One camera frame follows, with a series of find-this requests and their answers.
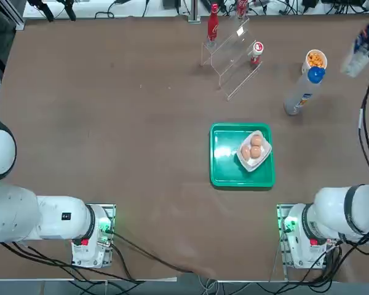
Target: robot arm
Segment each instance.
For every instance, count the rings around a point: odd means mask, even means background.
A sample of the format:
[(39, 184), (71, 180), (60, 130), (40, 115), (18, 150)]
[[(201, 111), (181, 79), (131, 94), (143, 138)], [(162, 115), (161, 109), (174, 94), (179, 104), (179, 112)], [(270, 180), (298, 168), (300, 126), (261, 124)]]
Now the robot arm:
[(291, 208), (284, 231), (294, 266), (310, 268), (328, 241), (357, 242), (369, 232), (369, 185), (321, 189), (314, 203)]
[[(15, 138), (0, 122), (0, 180), (17, 157)], [(111, 234), (115, 206), (91, 204), (67, 196), (36, 196), (22, 187), (0, 181), (0, 242), (72, 240), (73, 264), (104, 267), (111, 264)]]

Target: red bottle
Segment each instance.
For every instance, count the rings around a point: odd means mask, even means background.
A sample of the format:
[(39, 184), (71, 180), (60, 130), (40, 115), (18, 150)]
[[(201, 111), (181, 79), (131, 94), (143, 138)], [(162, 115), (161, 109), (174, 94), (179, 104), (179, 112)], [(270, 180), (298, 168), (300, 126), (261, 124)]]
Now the red bottle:
[(238, 0), (236, 14), (238, 18), (243, 18), (246, 14), (247, 10), (247, 0)]
[(208, 19), (208, 43), (215, 45), (215, 39), (217, 37), (217, 29), (219, 27), (219, 19), (217, 18), (218, 5), (213, 3), (211, 6), (211, 12)]

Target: plastic bottle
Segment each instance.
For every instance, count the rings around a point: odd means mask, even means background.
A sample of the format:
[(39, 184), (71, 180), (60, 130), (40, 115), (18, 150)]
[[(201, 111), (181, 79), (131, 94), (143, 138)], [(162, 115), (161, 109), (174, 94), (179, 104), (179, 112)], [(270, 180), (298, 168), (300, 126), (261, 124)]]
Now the plastic bottle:
[(261, 54), (263, 54), (264, 45), (261, 42), (255, 42), (253, 50), (250, 52), (250, 64), (257, 66), (260, 63)]
[(297, 81), (295, 88), (284, 102), (284, 109), (288, 115), (297, 115), (303, 105), (312, 97), (319, 88), (325, 69), (313, 66), (307, 73), (303, 73)]
[(207, 44), (209, 47), (215, 46), (215, 39), (217, 37), (217, 29), (219, 27), (219, 19), (217, 17), (218, 12), (217, 3), (213, 3), (211, 6), (210, 16), (208, 19), (208, 40)]
[(245, 17), (247, 13), (247, 0), (238, 0), (236, 14), (238, 18), (241, 20)]

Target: brown egg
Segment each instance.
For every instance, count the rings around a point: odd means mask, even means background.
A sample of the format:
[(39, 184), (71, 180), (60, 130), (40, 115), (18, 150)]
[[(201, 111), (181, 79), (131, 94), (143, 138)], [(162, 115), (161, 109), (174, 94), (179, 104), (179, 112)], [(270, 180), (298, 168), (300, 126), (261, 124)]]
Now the brown egg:
[(250, 156), (253, 159), (257, 159), (259, 158), (261, 155), (261, 148), (259, 146), (252, 146), (252, 148), (250, 149)]
[(260, 137), (260, 135), (255, 135), (252, 137), (252, 146), (260, 146), (261, 143), (263, 143), (263, 139), (262, 137)]
[(248, 148), (247, 145), (242, 146), (240, 153), (242, 154), (245, 161), (248, 161), (250, 159), (250, 149)]

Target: blue cap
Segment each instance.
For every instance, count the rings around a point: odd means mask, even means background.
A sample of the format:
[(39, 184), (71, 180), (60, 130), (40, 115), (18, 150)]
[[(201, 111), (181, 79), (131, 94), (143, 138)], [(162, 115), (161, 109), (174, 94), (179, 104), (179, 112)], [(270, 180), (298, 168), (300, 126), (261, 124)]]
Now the blue cap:
[(318, 66), (312, 66), (309, 71), (307, 71), (307, 78), (310, 82), (314, 84), (318, 84), (321, 82), (322, 78), (325, 75), (325, 69), (319, 68)]

